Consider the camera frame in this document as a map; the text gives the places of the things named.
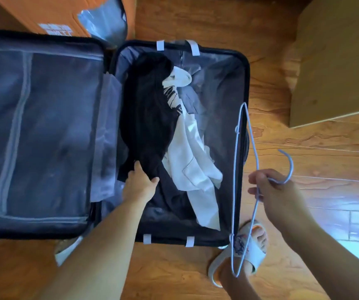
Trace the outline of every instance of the open suitcase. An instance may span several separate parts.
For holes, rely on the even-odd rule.
[[[116,172],[127,154],[118,129],[122,84],[131,63],[156,50],[192,75],[189,90],[199,100],[189,107],[223,174],[215,190],[221,231],[146,208],[136,241],[148,236],[153,243],[185,245],[188,237],[197,246],[229,243],[235,127],[249,95],[244,55],[134,40],[111,56],[92,38],[11,31],[0,31],[0,238],[74,238],[121,203]],[[235,231],[249,149],[245,117],[239,130]]]

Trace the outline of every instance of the white garment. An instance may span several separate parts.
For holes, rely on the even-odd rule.
[[[176,66],[163,81],[165,90],[171,86],[174,90],[168,104],[171,108],[180,105],[182,113],[162,161],[178,190],[187,192],[197,222],[201,226],[220,230],[214,186],[220,188],[223,175],[215,167],[209,147],[200,138],[195,115],[187,113],[177,92],[177,86],[187,86],[191,81],[191,76]]]

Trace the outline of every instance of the light blue hanger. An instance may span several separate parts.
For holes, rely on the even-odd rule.
[[[252,127],[250,124],[250,118],[249,118],[249,111],[247,110],[247,104],[246,102],[243,102],[240,109],[239,109],[239,116],[238,116],[238,125],[235,128],[235,133],[236,133],[236,141],[235,141],[235,155],[233,158],[233,185],[232,185],[232,225],[231,225],[231,235],[229,236],[229,240],[230,240],[230,246],[231,246],[231,269],[232,269],[232,274],[235,277],[238,277],[240,272],[241,272],[241,268],[243,265],[243,261],[245,259],[246,256],[246,250],[247,250],[247,246],[249,245],[249,241],[250,241],[250,237],[252,234],[252,229],[253,229],[253,225],[254,225],[254,221],[255,221],[255,217],[256,217],[256,212],[257,212],[257,206],[259,204],[259,195],[260,195],[260,191],[259,188],[257,188],[257,192],[256,192],[256,203],[253,209],[253,214],[252,214],[252,219],[250,220],[250,229],[249,229],[249,233],[247,234],[247,241],[246,241],[246,245],[245,248],[243,249],[243,254],[242,254],[242,259],[241,259],[241,263],[239,265],[239,269],[238,271],[235,273],[235,270],[233,269],[233,245],[234,245],[234,225],[235,225],[235,173],[236,173],[236,155],[237,155],[237,148],[238,148],[238,138],[239,138],[239,126],[241,124],[241,117],[242,117],[242,109],[245,108],[246,111],[246,118],[247,118],[247,126],[249,127],[249,135],[250,135],[250,141],[252,143],[252,147],[253,147],[253,151],[254,151],[254,155],[256,158],[256,170],[259,170],[259,157],[257,156],[257,150],[256,150],[256,144],[254,142],[254,138],[253,138],[253,131],[252,131]],[[286,182],[288,182],[292,176],[293,173],[293,161],[292,161],[292,157],[287,154],[286,152],[284,152],[283,150],[278,150],[279,152],[281,152],[282,154],[284,154],[285,156],[287,156],[288,160],[289,160],[289,174],[288,176],[285,178],[284,181],[277,181],[273,178],[268,178],[269,181],[276,183],[276,184],[285,184]]]

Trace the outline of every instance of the cardboard box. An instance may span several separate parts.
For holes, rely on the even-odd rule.
[[[77,15],[95,9],[107,0],[0,0],[29,31],[38,34],[90,37]],[[128,25],[127,38],[135,36],[136,0],[122,0]]]

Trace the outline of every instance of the hand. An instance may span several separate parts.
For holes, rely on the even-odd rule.
[[[285,184],[275,184],[267,177],[284,181],[285,176],[276,170],[258,170],[249,175],[249,183],[257,184],[260,198],[268,219],[284,237],[295,237],[295,234],[305,234],[304,229],[317,225],[306,202],[293,181]],[[248,189],[249,194],[256,195],[257,188]]]
[[[160,179],[158,177],[149,180],[142,169],[139,161],[135,162],[134,170],[128,173],[123,189],[123,200],[140,200],[147,203],[156,192],[156,186]]]

